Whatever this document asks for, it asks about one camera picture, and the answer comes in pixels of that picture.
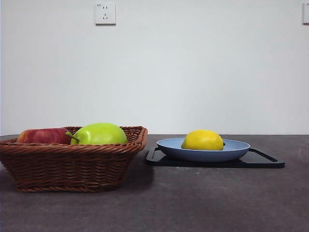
gray table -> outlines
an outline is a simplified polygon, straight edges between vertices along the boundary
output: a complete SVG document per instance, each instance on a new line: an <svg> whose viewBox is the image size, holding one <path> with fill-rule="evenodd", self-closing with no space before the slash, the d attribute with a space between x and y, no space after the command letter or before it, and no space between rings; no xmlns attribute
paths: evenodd
<svg viewBox="0 0 309 232"><path fill-rule="evenodd" d="M309 135L223 135L283 159L283 169L146 165L149 148L171 137L148 135L125 182L105 193L19 193L2 167L0 231L309 231Z"/></svg>

lemon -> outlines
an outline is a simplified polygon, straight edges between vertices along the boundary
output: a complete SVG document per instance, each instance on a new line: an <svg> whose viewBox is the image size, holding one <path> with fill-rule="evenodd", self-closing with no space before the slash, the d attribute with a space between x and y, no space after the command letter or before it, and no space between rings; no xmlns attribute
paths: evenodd
<svg viewBox="0 0 309 232"><path fill-rule="evenodd" d="M222 150L223 139L212 130L194 130L184 138L183 149Z"/></svg>

electrical outlet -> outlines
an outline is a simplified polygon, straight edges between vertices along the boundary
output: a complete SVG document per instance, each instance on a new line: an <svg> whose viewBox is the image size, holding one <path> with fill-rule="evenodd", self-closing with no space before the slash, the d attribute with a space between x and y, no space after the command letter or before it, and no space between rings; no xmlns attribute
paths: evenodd
<svg viewBox="0 0 309 232"><path fill-rule="evenodd" d="M116 4L112 2L97 3L95 18L96 25L116 24Z"/></svg>
<svg viewBox="0 0 309 232"><path fill-rule="evenodd" d="M309 24L309 2L303 3L303 24Z"/></svg>

wicker basket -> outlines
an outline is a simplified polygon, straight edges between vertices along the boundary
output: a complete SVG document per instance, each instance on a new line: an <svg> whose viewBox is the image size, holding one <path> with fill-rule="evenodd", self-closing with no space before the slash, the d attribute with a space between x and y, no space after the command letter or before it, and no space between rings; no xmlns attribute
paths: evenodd
<svg viewBox="0 0 309 232"><path fill-rule="evenodd" d="M75 133L81 127L66 127ZM124 180L135 155L144 149L147 129L121 127L127 144L63 145L0 143L0 161L21 192L114 190Z"/></svg>

apple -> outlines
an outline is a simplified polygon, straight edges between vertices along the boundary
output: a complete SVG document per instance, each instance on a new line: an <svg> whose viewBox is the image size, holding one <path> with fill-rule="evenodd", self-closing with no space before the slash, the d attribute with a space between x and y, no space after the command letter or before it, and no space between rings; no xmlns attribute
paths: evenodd
<svg viewBox="0 0 309 232"><path fill-rule="evenodd" d="M30 144L70 144L66 128L29 129L23 131L17 138L18 143Z"/></svg>
<svg viewBox="0 0 309 232"><path fill-rule="evenodd" d="M117 125L107 122L89 124L80 128L74 135L69 131L66 134L72 138L70 144L126 144L125 132Z"/></svg>

